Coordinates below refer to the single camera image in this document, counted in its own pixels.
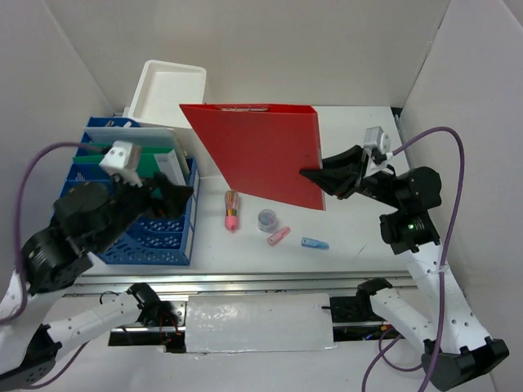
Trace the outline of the green clip file folder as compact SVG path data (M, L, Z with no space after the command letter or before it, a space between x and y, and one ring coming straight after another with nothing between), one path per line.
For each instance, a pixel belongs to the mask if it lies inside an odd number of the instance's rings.
M75 180L109 180L110 176L99 167L102 154L93 151L80 151L73 157L73 168L76 170L70 179ZM189 180L190 168L183 154L175 149L144 146L137 168L141 177L152 177L155 172L163 172L175 185L182 185Z

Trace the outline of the red file folder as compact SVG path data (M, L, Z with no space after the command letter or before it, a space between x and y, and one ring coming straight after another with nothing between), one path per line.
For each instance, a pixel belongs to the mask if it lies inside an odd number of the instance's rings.
M324 193L301 175L321 167L318 114L309 105L182 104L229 187L323 211Z

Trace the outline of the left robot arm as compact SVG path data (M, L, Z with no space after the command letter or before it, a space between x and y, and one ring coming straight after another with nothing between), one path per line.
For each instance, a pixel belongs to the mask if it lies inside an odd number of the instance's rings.
M56 362L100 334L128 323L150 326L171 317L147 283L135 283L101 305L45 323L52 306L92 267L92 253L107 251L141 216L175 219L193 188L174 185L161 172L142 185L81 182L54 203L50 225L20 249L25 277L13 275L1 302L1 389L36 389Z

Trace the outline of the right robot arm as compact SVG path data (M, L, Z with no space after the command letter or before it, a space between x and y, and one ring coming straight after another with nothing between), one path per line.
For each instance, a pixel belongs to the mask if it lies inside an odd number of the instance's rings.
M385 278L357 287L355 308L363 319L386 320L421 355L430 382L448 391L483 376L508 355L501 339L493 338L472 312L445 258L444 244L429 210L441 204L440 175L429 167L396 175L392 155L358 145L322 162L320 169L302 169L301 176L326 194L346 199L352 194L394 207L379 217L382 240L405 265L429 304L430 318L402 300Z

